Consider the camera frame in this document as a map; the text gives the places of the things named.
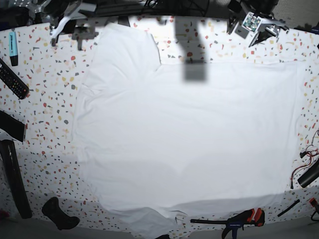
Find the black game controller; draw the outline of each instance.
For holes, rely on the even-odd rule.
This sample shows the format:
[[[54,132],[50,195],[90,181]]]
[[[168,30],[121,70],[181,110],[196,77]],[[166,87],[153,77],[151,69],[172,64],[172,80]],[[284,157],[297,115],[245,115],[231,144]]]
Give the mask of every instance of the black game controller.
[[[50,218],[59,230],[69,230],[80,223],[77,217],[69,217],[59,207],[59,199],[53,197],[49,199],[42,208],[42,213]]]

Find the black handle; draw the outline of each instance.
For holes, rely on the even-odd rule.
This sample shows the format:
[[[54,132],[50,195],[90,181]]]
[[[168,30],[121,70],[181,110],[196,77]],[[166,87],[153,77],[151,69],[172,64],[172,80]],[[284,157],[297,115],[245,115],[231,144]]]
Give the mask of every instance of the black handle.
[[[13,138],[19,140],[20,142],[23,142],[25,125],[2,111],[0,111],[0,128],[11,135]]]
[[[230,228],[225,228],[221,234],[221,239],[225,239],[225,237],[227,236],[227,234],[231,231]]]
[[[307,187],[313,181],[319,177],[319,160],[310,168],[306,173],[304,173],[299,179],[298,182],[303,188]]]
[[[14,203],[23,219],[31,218],[32,212],[24,190],[14,142],[11,140],[0,141],[0,154]]]
[[[191,219],[191,223],[199,223],[199,224],[216,224],[216,225],[226,225],[227,221],[210,221],[210,220],[197,220]]]
[[[291,208],[293,208],[296,204],[298,204],[300,202],[300,200],[298,199],[297,201],[295,201],[290,207],[288,207],[286,210],[282,211],[281,213],[278,214],[277,217],[281,217],[283,214],[285,214],[286,212],[288,212]]]

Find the electronic device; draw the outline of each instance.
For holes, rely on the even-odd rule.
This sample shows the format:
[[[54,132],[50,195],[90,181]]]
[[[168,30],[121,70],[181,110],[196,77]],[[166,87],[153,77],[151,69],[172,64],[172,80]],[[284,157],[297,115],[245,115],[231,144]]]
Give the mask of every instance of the electronic device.
[[[236,34],[245,38],[253,35],[249,46],[253,46],[269,37],[279,36],[280,30],[288,31],[289,28],[283,20],[276,20],[273,9],[279,0],[231,0],[228,5],[230,16],[228,19],[227,33]],[[246,15],[241,21],[242,13]]]
[[[29,93],[29,87],[1,59],[0,59],[0,79],[21,100],[23,100]]]

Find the tv remote control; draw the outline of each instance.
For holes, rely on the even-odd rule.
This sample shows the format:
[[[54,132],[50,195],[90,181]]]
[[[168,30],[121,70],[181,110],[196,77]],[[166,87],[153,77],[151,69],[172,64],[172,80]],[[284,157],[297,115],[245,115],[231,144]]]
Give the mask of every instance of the tv remote control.
[[[28,86],[0,58],[0,79],[13,93],[23,100],[29,93]]]

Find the t-shirt sleeve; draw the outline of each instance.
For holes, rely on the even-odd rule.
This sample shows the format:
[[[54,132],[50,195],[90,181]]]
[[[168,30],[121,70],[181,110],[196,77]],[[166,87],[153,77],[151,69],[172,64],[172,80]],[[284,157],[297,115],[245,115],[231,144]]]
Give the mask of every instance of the t-shirt sleeve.
[[[122,90],[146,80],[159,67],[160,55],[151,34],[109,23],[83,84],[93,91]]]

